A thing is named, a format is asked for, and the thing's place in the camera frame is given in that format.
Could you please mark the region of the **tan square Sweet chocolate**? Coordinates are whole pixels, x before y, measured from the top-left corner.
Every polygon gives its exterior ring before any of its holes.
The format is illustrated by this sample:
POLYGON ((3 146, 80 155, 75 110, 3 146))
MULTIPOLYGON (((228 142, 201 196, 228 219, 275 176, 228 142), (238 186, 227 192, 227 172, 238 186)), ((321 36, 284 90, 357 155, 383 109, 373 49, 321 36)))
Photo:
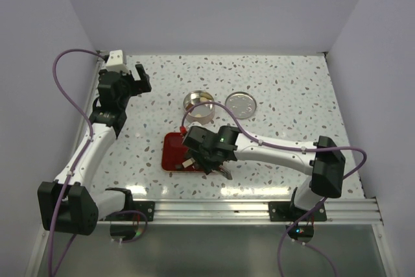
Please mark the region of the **tan square Sweet chocolate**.
POLYGON ((203 97, 205 99, 208 99, 208 100, 211 100, 212 99, 212 96, 210 94, 208 94, 208 93, 201 93, 200 95, 201 95, 201 97, 203 97))

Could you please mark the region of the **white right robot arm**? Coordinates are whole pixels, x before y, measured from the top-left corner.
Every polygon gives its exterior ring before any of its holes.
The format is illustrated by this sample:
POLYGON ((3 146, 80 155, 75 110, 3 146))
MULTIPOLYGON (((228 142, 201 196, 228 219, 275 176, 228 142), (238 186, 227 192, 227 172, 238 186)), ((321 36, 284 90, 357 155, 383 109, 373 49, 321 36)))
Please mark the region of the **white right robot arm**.
POLYGON ((317 141, 284 141, 244 132, 234 126, 222 126, 212 132, 191 126, 184 135, 183 146, 208 175, 221 171, 225 162, 253 161, 287 167, 307 178, 297 187, 289 204, 289 213, 304 220, 324 198, 338 199, 346 158, 335 142, 326 136, 317 141))

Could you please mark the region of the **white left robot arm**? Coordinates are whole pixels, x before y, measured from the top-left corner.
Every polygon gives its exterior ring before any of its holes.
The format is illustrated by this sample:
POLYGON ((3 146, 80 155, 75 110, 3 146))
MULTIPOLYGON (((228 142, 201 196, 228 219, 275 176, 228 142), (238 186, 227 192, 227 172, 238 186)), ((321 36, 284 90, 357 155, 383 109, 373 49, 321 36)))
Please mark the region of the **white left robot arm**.
POLYGON ((90 235, 97 222, 107 216, 115 215, 123 221, 133 216, 135 205, 130 190, 109 187, 97 196, 92 196, 89 190, 104 155, 126 122, 129 100, 151 90, 149 75, 142 64, 136 64, 129 73, 99 71, 98 95, 82 143, 61 173, 38 188, 45 230, 90 235))

